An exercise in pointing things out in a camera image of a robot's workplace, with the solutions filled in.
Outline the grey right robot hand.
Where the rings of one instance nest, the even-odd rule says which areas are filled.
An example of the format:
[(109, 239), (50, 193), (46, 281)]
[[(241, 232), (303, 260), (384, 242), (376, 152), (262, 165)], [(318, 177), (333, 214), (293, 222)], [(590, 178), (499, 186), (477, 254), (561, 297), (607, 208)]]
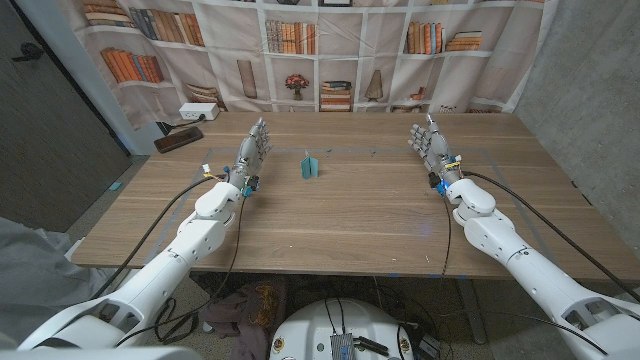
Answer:
[(409, 146), (417, 152), (429, 172), (432, 188), (448, 188), (462, 179), (460, 156), (454, 156), (439, 126), (428, 113), (424, 126), (413, 124), (410, 129)]

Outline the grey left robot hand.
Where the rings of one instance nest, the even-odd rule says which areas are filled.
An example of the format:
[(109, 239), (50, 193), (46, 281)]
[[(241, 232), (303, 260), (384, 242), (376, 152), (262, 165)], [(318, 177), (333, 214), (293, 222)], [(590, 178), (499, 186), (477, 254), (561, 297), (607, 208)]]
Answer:
[(271, 148), (267, 124), (260, 117), (241, 142), (228, 182), (238, 189), (244, 188), (249, 178), (259, 174)]

